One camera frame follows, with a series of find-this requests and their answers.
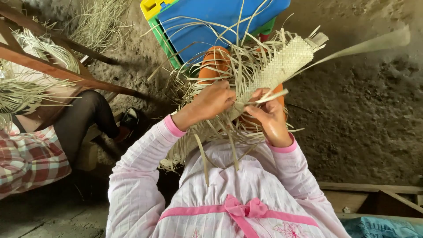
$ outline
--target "leg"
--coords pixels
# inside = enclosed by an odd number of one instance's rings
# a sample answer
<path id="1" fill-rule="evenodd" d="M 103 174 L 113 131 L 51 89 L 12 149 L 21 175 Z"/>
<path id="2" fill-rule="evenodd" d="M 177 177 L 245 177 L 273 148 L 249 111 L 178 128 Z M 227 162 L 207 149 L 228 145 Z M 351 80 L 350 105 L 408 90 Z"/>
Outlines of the leg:
<path id="1" fill-rule="evenodd" d="M 116 126 L 112 110 L 106 99 L 96 91 L 84 91 L 66 107 L 60 118 L 53 124 L 59 142 L 68 160 L 78 156 L 88 128 L 96 123 L 99 130 L 109 138 L 116 138 L 120 129 Z"/>

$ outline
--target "pink and white blouse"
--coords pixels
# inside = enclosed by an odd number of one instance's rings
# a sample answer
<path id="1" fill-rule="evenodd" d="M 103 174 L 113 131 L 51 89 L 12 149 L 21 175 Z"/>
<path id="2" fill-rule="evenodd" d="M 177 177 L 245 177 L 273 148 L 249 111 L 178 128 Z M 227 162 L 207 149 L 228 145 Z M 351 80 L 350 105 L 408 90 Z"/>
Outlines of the pink and white blouse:
<path id="1" fill-rule="evenodd" d="M 190 153 L 179 190 L 165 209 L 157 167 L 183 135 L 167 116 L 113 168 L 107 238 L 350 237 L 291 134 L 294 143 L 287 148 L 259 144 L 239 162 L 239 171 L 208 164 L 209 187 L 200 152 Z M 248 149 L 237 145 L 237 157 Z M 204 150 L 220 167 L 233 161 L 227 143 L 210 142 Z"/>

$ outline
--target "person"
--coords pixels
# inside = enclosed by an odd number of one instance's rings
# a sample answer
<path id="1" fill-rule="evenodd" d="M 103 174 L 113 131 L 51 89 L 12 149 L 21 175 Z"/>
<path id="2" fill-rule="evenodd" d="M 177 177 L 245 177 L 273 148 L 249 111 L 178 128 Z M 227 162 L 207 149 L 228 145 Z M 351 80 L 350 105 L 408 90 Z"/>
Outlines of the person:
<path id="1" fill-rule="evenodd" d="M 252 101 L 268 91 L 258 89 Z M 191 125 L 214 118 L 235 99 L 228 81 L 215 82 L 128 149 L 110 176 L 107 238 L 349 237 L 287 131 L 276 100 L 245 108 L 262 123 L 266 142 L 239 161 L 238 171 L 233 165 L 221 169 L 208 164 L 207 187 L 200 152 L 191 152 L 179 190 L 165 209 L 156 186 L 160 160 Z M 220 167 L 233 161 L 227 142 L 213 141 L 203 148 Z M 249 148 L 236 144 L 237 158 Z"/>
<path id="2" fill-rule="evenodd" d="M 21 133 L 12 124 L 10 131 L 0 131 L 0 199 L 69 175 L 93 123 L 120 142 L 139 121 L 134 108 L 129 108 L 118 127 L 109 103 L 100 93 L 88 90 L 77 97 L 53 125 L 43 130 Z"/>

